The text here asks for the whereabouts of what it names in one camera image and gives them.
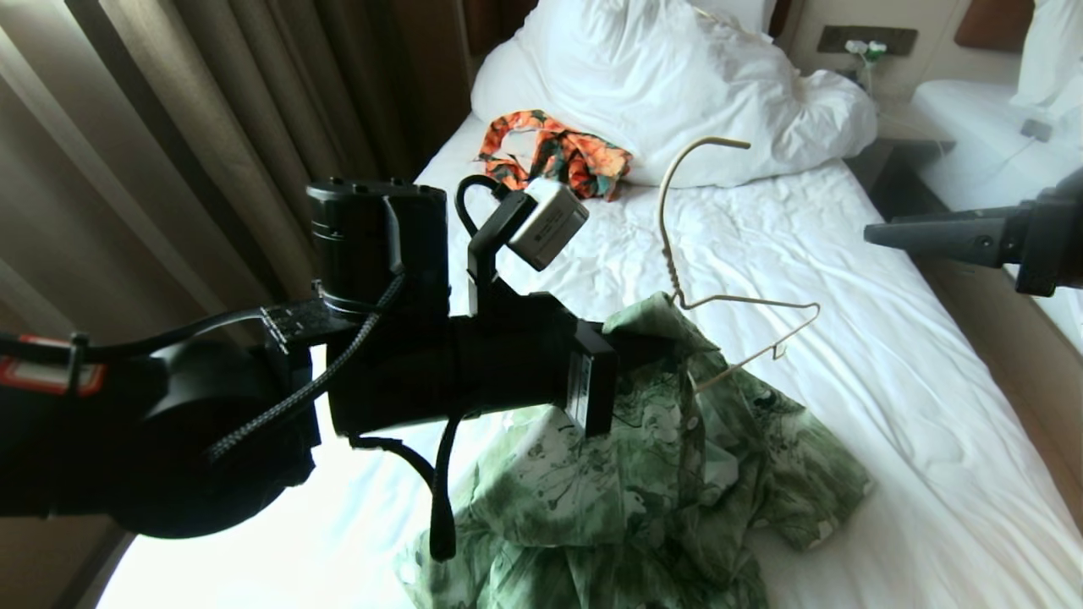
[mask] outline bedside table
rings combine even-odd
[[[951,135],[909,103],[882,104],[876,141],[860,155],[846,159],[873,205],[890,220],[943,211],[911,168],[914,159],[935,159],[955,145]]]

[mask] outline floral garment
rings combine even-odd
[[[537,131],[530,172],[514,157],[497,155],[504,138],[517,130]],[[628,151],[597,135],[572,131],[539,109],[514,112],[494,120],[478,158],[485,161],[491,178],[512,190],[522,190],[542,177],[570,185],[579,198],[606,200],[616,195],[617,181],[628,173],[631,164]]]
[[[458,554],[429,557],[428,533],[396,557],[418,607],[699,609],[766,607],[748,529],[809,549],[872,487],[804,406],[744,371],[657,294],[615,315],[676,339],[670,358],[618,379],[613,428],[583,439],[552,406],[508,414],[507,432],[457,489]]]

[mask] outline charger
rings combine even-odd
[[[586,224],[590,212],[571,189],[556,180],[537,178],[523,192],[537,207],[508,241],[508,247],[535,271],[542,271]]]

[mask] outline wrinkled sheet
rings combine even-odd
[[[471,159],[485,127],[467,119],[419,182],[453,191],[480,171]],[[471,194],[480,219],[493,206]],[[549,269],[535,273],[505,252],[501,274],[520,293],[549,290],[599,321],[668,289],[655,195],[629,187],[615,203],[587,202],[589,222]],[[1083,541],[1045,465],[906,256],[862,242],[862,226],[879,217],[840,161],[739,189],[675,191],[669,202],[692,298],[725,290],[823,303],[783,359],[748,370],[806,404],[876,481],[846,527],[811,552],[754,533],[773,607],[1079,607]],[[449,230],[452,269],[462,269],[467,235],[454,213]],[[461,313],[466,274],[452,276]],[[719,303],[690,319],[736,360],[800,314]],[[391,436],[431,459],[442,427]],[[459,428],[453,483],[503,429],[501,415]],[[234,529],[135,540],[101,606],[409,607],[392,557],[428,528],[428,490],[389,455],[334,443],[316,458],[306,484]]]

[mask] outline wire hanger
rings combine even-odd
[[[684,157],[688,156],[695,148],[707,144],[713,144],[717,146],[728,146],[731,148],[741,148],[741,150],[748,150],[752,147],[752,144],[749,144],[748,142],[741,142],[738,140],[727,140],[726,138],[702,138],[686,146],[684,150],[682,150],[677,155],[677,157],[674,158],[674,161],[669,165],[669,169],[666,170],[665,176],[662,178],[662,184],[658,190],[658,229],[662,232],[662,255],[666,257],[666,268],[669,271],[669,281],[673,283],[674,286],[674,299],[677,301],[678,306],[680,306],[680,308],[686,311],[691,311],[692,309],[695,309],[696,307],[702,307],[707,302],[728,301],[728,302],[744,302],[748,304],[766,304],[768,307],[781,307],[786,309],[815,309],[815,312],[812,314],[811,318],[809,318],[800,325],[798,325],[794,329],[783,335],[782,338],[779,338],[774,342],[753,353],[748,358],[745,358],[741,362],[738,362],[736,364],[731,364],[714,378],[696,385],[695,386],[696,393],[722,380],[723,378],[733,374],[734,372],[743,368],[745,365],[748,364],[748,362],[752,362],[753,360],[759,358],[760,355],[764,355],[768,351],[771,351],[771,358],[773,360],[782,358],[785,354],[785,349],[782,349],[783,346],[782,344],[792,338],[798,332],[810,326],[812,322],[817,321],[820,318],[820,311],[821,311],[819,302],[798,304],[794,302],[779,302],[777,300],[746,298],[744,296],[727,296],[725,294],[717,294],[715,296],[709,296],[707,298],[696,300],[692,303],[687,302],[684,290],[680,286],[680,277],[677,275],[677,262],[674,260],[673,246],[669,243],[669,233],[666,231],[666,194],[669,192],[669,182],[673,181],[674,173],[677,172],[677,168],[680,166],[680,163],[684,160]]]

